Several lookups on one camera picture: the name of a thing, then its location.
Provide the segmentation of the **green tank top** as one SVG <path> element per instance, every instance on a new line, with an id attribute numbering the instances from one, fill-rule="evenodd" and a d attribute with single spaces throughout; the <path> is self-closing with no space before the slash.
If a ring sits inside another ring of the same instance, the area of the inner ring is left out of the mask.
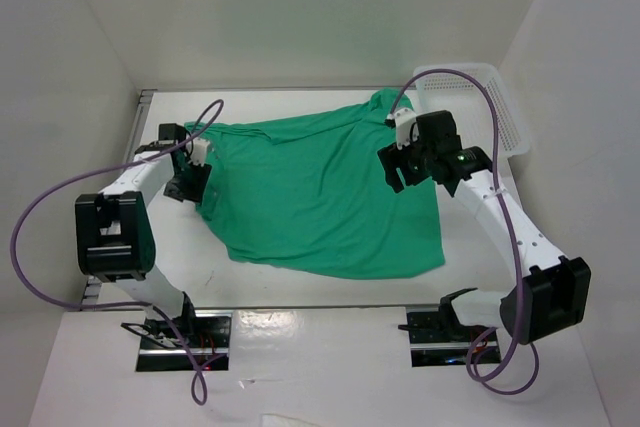
<path id="1" fill-rule="evenodd" d="M 211 174 L 198 212 L 236 262 L 316 275 L 412 278 L 445 262 L 433 182 L 395 193 L 378 151 L 385 120 L 410 100 L 392 89 L 334 111 L 198 124 Z"/>

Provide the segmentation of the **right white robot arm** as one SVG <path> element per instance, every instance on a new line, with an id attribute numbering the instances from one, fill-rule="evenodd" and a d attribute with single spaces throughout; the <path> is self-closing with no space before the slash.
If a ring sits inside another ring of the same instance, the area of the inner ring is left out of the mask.
<path id="1" fill-rule="evenodd" d="M 503 328 L 527 345 L 582 322 L 591 269 L 568 258 L 526 215 L 485 151 L 464 147 L 452 114 L 401 108 L 385 119 L 395 132 L 379 150 L 386 183 L 401 192 L 425 180 L 443 186 L 479 223 L 513 269 L 509 292 L 466 288 L 441 298 L 438 328 L 451 340 L 472 327 Z"/>

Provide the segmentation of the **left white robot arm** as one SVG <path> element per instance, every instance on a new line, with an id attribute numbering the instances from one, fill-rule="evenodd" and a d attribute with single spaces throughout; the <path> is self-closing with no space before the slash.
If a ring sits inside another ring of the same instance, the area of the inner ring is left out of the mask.
<path id="1" fill-rule="evenodd" d="M 159 338 L 163 331 L 180 347 L 197 338 L 199 322 L 188 294 L 173 286 L 157 266 L 147 208 L 159 193 L 201 204 L 211 173 L 206 163 L 210 152 L 209 141 L 190 140 L 185 127 L 162 124 L 158 139 L 138 147 L 115 181 L 75 202 L 81 272 L 141 302 L 148 332 Z"/>

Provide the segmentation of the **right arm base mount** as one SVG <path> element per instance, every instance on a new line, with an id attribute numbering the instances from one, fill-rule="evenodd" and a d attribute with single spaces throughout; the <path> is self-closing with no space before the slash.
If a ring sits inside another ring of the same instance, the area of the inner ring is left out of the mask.
<path id="1" fill-rule="evenodd" d="M 416 367 L 464 366 L 472 341 L 484 326 L 447 327 L 435 305 L 407 307 L 398 330 L 408 335 L 411 363 Z"/>

